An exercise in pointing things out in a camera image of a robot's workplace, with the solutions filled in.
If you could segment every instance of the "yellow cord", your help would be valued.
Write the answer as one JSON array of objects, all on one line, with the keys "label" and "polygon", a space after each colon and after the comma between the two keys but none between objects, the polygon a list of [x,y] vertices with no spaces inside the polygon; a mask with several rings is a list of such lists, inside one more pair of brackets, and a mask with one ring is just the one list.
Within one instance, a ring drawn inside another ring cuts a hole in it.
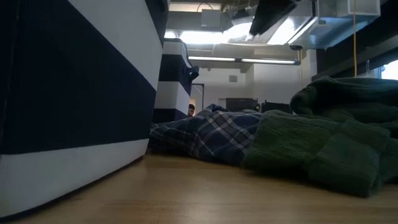
[{"label": "yellow cord", "polygon": [[300,61],[301,61],[301,88],[304,88],[303,82],[303,49],[300,50]]},{"label": "yellow cord", "polygon": [[356,61],[356,0],[354,0],[354,77],[358,75],[358,66]]}]

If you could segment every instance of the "air vent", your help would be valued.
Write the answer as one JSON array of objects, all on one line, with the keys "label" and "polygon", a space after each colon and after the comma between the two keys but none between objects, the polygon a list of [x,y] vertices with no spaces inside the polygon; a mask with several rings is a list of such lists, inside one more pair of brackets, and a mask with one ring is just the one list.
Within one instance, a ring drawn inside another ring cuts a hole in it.
[{"label": "air vent", "polygon": [[238,76],[237,75],[230,75],[229,76],[229,82],[238,82]]}]

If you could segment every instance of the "dark green blanket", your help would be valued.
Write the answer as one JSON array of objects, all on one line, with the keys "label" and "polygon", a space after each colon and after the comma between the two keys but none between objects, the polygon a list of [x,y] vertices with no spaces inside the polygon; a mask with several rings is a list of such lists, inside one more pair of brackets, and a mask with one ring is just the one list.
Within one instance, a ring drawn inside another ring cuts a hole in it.
[{"label": "dark green blanket", "polygon": [[302,169],[309,179],[368,197],[398,176],[398,82],[324,78],[262,115],[243,166]]}]

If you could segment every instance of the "wooden floor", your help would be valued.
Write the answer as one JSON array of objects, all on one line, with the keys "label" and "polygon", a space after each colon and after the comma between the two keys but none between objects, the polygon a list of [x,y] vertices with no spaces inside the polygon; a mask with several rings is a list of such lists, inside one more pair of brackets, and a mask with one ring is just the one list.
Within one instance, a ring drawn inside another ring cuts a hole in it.
[{"label": "wooden floor", "polygon": [[398,187],[362,199],[234,167],[146,155],[14,223],[398,223]]}]

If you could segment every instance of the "green towel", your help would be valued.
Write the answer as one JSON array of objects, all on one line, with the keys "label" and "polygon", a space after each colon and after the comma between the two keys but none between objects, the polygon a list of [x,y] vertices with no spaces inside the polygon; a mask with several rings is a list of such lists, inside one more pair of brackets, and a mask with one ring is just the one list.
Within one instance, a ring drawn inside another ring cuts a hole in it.
[{"label": "green towel", "polygon": [[298,115],[262,115],[243,167],[302,169],[347,194],[369,197],[398,177],[398,82],[324,78],[298,92]]}]

